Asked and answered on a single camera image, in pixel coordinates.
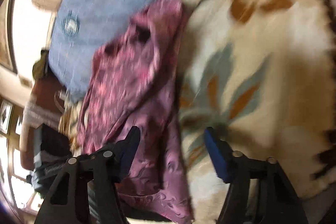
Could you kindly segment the olive green garment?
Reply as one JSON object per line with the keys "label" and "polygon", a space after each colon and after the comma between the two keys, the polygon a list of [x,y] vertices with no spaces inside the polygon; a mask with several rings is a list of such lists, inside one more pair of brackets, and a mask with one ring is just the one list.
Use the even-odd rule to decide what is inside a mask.
{"label": "olive green garment", "polygon": [[41,57],[33,65],[32,75],[35,81],[47,77],[49,73],[49,50],[42,49]]}

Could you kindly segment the lilac cloth on headboard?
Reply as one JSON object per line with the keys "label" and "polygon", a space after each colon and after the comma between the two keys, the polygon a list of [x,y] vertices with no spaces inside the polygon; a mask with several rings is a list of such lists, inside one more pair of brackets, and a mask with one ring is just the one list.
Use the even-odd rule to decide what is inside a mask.
{"label": "lilac cloth on headboard", "polygon": [[30,99],[23,110],[23,123],[37,128],[41,124],[57,128],[60,121],[60,114],[51,112],[36,104],[34,99]]}

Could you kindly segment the purple floral blouse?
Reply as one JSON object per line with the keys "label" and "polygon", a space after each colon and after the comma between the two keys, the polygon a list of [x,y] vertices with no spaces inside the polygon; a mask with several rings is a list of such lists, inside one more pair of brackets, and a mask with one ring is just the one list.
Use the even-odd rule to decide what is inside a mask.
{"label": "purple floral blouse", "polygon": [[117,191],[128,205],[175,223],[193,220],[175,106],[186,19],[181,0],[157,0],[130,18],[123,35],[101,46],[77,125],[84,153],[138,127],[138,150]]}

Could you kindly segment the cream leaf-print blanket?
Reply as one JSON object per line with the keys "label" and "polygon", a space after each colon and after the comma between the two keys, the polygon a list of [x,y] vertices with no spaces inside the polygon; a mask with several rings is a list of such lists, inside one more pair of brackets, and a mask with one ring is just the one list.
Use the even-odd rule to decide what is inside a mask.
{"label": "cream leaf-print blanket", "polygon": [[335,0],[183,0],[179,125],[195,223],[215,223],[228,185],[216,175],[203,132],[234,150],[277,159],[303,200],[321,200],[317,155],[335,127]]}

